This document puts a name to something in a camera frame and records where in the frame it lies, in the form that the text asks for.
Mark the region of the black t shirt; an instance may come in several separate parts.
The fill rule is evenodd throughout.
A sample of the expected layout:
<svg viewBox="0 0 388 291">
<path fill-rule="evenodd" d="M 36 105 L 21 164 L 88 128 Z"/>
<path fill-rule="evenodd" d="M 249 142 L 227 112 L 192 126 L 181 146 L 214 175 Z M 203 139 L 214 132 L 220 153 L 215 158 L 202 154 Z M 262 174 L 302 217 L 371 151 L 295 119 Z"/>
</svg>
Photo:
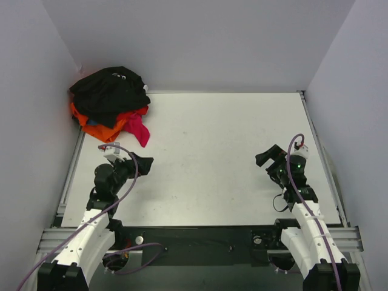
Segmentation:
<svg viewBox="0 0 388 291">
<path fill-rule="evenodd" d="M 119 114 L 150 104 L 142 78 L 126 67 L 107 67 L 73 84 L 73 104 L 77 111 L 110 129 Z"/>
</svg>

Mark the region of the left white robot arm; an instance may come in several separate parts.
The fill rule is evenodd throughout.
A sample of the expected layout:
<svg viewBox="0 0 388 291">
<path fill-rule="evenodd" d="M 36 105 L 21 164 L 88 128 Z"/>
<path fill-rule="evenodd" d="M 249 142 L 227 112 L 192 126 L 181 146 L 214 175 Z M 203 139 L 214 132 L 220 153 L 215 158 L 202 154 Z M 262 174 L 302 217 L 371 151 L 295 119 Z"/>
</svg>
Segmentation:
<svg viewBox="0 0 388 291">
<path fill-rule="evenodd" d="M 61 243 L 53 261 L 39 267 L 38 290 L 88 290 L 106 252 L 124 245 L 122 222 L 113 217 L 118 208 L 118 192 L 127 180 L 147 175 L 154 159 L 134 153 L 130 159 L 119 154 L 108 154 L 106 159 L 108 163 L 94 171 L 94 186 L 78 228 L 68 241 Z"/>
</svg>

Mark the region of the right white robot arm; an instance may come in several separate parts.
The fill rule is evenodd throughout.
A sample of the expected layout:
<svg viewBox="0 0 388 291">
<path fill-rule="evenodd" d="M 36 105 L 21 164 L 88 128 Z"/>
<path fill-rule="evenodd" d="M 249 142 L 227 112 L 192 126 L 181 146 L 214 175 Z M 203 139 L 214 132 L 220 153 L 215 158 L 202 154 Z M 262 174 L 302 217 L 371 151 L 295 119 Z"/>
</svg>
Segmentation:
<svg viewBox="0 0 388 291">
<path fill-rule="evenodd" d="M 307 183 L 304 169 L 308 156 L 304 144 L 295 144 L 292 153 L 273 145 L 255 156 L 259 167 L 273 161 L 266 172 L 280 186 L 280 195 L 295 217 L 295 226 L 273 230 L 270 240 L 292 255 L 303 276 L 303 290 L 358 290 L 360 270 L 338 248 L 324 222 L 318 197 Z"/>
</svg>

